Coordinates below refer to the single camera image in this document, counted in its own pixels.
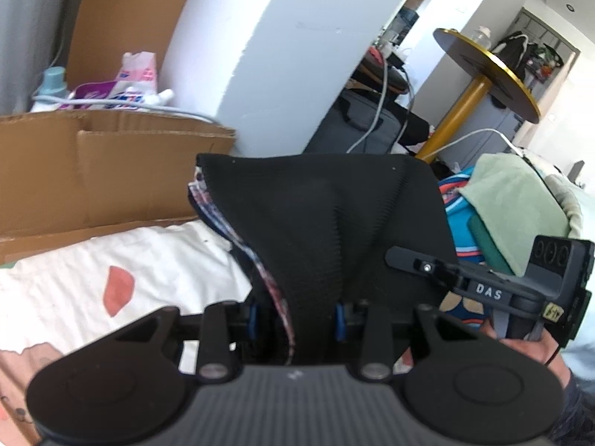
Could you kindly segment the right hand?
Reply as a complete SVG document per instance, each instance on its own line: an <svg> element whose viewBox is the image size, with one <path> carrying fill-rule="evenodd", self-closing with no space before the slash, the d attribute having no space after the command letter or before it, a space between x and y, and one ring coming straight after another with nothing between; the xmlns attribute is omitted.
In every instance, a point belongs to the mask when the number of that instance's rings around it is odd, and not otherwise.
<svg viewBox="0 0 595 446"><path fill-rule="evenodd" d="M572 372L560 355L558 342L547 330L543 330L538 341L501 338L499 342L545 365L565 390L574 385Z"/></svg>

